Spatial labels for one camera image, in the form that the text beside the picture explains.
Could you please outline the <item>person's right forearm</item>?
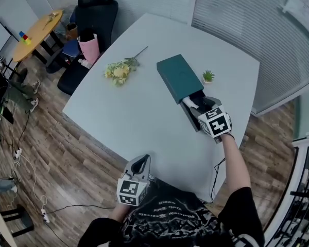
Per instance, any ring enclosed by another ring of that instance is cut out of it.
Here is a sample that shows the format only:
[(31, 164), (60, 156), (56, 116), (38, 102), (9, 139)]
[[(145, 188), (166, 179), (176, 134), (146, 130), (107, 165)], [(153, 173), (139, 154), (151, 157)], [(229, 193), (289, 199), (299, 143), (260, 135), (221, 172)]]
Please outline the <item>person's right forearm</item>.
[(226, 182), (230, 198), (245, 203), (250, 192), (250, 176), (245, 161), (231, 134), (221, 135), (226, 159)]

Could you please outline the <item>small yellow flower stem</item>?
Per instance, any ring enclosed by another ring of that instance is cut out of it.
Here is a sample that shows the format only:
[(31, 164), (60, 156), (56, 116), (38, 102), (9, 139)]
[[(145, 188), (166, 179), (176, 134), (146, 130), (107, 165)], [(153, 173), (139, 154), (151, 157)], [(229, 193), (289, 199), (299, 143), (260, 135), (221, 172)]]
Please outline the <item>small yellow flower stem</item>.
[(58, 16), (58, 15), (59, 15), (58, 12), (52, 12), (52, 13), (50, 13), (50, 14), (48, 15), (48, 19), (47, 19), (47, 21), (46, 21), (46, 23), (45, 23), (45, 25), (44, 25), (44, 27), (43, 27), (43, 30), (44, 30), (45, 27), (46, 27), (50, 22), (52, 22), (53, 19), (54, 19), (56, 16)]

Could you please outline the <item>person's left forearm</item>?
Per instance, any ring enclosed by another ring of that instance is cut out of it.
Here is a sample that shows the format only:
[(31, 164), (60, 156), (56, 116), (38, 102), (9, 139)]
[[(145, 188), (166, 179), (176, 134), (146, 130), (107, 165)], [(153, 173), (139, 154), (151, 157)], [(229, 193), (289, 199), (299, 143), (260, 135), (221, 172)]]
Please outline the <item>person's left forearm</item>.
[(109, 219), (123, 223), (129, 212), (133, 209), (131, 205), (117, 203), (114, 209), (108, 215)]

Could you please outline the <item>black office chair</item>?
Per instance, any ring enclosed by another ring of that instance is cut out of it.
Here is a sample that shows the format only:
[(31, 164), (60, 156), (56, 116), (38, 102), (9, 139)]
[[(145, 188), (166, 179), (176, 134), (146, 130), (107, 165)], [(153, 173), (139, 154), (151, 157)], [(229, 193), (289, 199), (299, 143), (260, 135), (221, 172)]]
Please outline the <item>black office chair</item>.
[[(87, 42), (94, 38), (94, 33), (97, 34), (100, 56), (111, 46), (117, 12), (118, 2), (115, 0), (78, 0), (76, 6), (78, 37), (81, 37), (81, 41)], [(57, 84), (59, 90), (70, 96), (89, 71), (78, 62), (78, 59), (85, 59), (81, 49), (80, 54), (67, 65)]]

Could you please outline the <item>blue chair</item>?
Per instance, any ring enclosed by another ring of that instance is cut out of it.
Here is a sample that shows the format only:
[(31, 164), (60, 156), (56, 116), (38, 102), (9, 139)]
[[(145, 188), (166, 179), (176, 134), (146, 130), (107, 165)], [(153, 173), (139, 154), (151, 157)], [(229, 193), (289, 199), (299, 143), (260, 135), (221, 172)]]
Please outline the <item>blue chair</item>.
[[(69, 21), (68, 23), (72, 23), (72, 22), (76, 23), (76, 7), (72, 11), (68, 21)], [(79, 43), (77, 39), (67, 41), (64, 44), (62, 52), (69, 57), (72, 57), (72, 58), (77, 57), (80, 54)]]

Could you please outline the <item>white desk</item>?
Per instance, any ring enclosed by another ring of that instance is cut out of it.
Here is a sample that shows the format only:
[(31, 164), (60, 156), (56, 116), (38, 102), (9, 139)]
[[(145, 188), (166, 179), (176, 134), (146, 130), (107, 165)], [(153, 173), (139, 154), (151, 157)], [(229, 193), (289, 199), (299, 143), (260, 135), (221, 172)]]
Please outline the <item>white desk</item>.
[[(110, 63), (138, 56), (140, 66), (122, 86), (104, 77)], [(231, 44), (165, 17), (144, 14), (99, 58), (68, 100), (63, 112), (126, 160), (149, 154), (151, 173), (204, 201), (211, 201), (225, 181), (223, 147), (196, 132), (157, 71), (157, 63), (182, 55), (232, 120), (232, 134), (242, 142), (251, 114), (259, 62)]]

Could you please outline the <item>dark green drawer box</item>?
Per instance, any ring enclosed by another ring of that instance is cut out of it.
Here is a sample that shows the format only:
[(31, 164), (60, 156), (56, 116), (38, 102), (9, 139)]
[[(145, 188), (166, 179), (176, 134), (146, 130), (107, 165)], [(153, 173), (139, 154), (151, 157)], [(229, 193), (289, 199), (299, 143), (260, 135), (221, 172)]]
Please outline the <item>dark green drawer box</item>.
[(202, 98), (204, 86), (191, 69), (182, 55), (176, 55), (157, 63), (157, 71), (167, 86), (176, 104), (180, 105), (188, 120), (196, 132), (201, 130), (201, 125), (194, 117), (190, 109), (182, 102), (182, 99), (189, 96), (199, 106), (200, 115), (207, 112), (204, 110)]

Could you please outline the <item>pink paper bag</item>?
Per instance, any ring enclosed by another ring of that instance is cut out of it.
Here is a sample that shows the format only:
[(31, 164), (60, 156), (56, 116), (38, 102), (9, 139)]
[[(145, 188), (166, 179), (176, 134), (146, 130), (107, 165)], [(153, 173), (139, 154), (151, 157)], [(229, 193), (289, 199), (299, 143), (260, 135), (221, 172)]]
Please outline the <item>pink paper bag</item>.
[(88, 40), (87, 42), (81, 41), (81, 37), (77, 38), (83, 56), (91, 65), (93, 65), (100, 57), (97, 34), (94, 33), (93, 37), (93, 39)]

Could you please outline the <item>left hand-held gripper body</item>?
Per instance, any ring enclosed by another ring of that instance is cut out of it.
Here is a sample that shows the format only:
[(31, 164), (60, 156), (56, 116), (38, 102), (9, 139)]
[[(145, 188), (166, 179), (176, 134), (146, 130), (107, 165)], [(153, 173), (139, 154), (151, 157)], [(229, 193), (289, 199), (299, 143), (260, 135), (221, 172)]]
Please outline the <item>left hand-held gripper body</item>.
[(117, 199), (118, 202), (130, 206), (139, 206), (145, 198), (149, 181), (140, 181), (138, 178), (124, 174), (118, 179)]

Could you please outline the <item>person's black printed shirt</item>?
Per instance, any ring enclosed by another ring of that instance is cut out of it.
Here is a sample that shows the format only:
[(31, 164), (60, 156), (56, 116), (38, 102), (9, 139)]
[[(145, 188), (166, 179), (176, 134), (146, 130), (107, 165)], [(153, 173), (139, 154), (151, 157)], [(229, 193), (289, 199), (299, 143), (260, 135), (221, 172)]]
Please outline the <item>person's black printed shirt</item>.
[(78, 247), (264, 247), (265, 239), (249, 187), (233, 192), (218, 216), (194, 193), (160, 180), (123, 222), (93, 220)]

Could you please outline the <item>black metal railing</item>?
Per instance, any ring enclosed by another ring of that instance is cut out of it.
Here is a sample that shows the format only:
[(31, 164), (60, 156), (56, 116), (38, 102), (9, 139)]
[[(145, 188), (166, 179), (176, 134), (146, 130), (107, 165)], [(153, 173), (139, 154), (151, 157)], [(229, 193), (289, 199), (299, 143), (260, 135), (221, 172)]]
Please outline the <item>black metal railing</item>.
[(265, 247), (309, 247), (309, 146), (296, 148), (283, 199), (265, 229)]

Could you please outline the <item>round wooden table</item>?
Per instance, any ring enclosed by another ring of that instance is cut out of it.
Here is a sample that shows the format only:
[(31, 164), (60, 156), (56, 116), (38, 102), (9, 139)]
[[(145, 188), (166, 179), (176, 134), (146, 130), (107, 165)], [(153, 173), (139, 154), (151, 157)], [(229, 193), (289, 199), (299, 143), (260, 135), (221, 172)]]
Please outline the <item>round wooden table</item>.
[(59, 47), (63, 47), (62, 42), (59, 40), (59, 38), (54, 33), (54, 29), (59, 24), (62, 15), (63, 10), (54, 10), (51, 12), (52, 14), (55, 14), (55, 17), (49, 22), (49, 14), (44, 15), (40, 19), (38, 19), (26, 32), (26, 35), (30, 39), (30, 43), (27, 44), (20, 38), (20, 41), (18, 42), (17, 46), (15, 47), (14, 53), (13, 53), (13, 61), (14, 62), (21, 62), (29, 55), (35, 55), (41, 62), (46, 64), (47, 60), (37, 51), (37, 47), (40, 45), (42, 48), (50, 55), (52, 56), (54, 54), (53, 50), (49, 47), (49, 45), (45, 42), (45, 39), (48, 36), (51, 36), (56, 44)]

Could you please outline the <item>yellow flower bouquet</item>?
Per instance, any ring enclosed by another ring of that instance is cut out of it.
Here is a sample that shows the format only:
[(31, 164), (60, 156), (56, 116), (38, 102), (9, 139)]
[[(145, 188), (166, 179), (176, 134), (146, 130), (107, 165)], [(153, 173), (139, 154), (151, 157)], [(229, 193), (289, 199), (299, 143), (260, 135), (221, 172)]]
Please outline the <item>yellow flower bouquet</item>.
[(133, 57), (124, 58), (118, 62), (108, 64), (104, 72), (104, 77), (106, 79), (111, 79), (112, 83), (116, 86), (124, 85), (129, 78), (130, 73), (136, 71), (140, 66), (138, 56), (147, 48), (148, 46), (143, 48)]

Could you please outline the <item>small potted green plant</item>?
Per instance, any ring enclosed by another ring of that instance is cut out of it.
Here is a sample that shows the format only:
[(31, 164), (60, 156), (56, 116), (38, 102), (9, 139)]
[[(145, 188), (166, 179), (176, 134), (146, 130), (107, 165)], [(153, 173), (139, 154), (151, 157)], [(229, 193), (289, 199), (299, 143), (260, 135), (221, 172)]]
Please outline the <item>small potted green plant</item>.
[(204, 83), (212, 83), (214, 81), (215, 74), (211, 70), (206, 70), (202, 74), (202, 79)]

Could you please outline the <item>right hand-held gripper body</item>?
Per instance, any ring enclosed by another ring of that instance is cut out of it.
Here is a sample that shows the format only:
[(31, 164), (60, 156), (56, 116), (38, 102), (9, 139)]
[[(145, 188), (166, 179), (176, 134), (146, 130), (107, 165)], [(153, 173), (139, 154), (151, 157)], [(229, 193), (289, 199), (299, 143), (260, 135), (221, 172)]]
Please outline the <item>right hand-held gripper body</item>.
[(229, 114), (225, 112), (224, 106), (219, 105), (204, 114), (198, 116), (202, 130), (217, 144), (221, 143), (223, 134), (231, 135), (232, 123)]

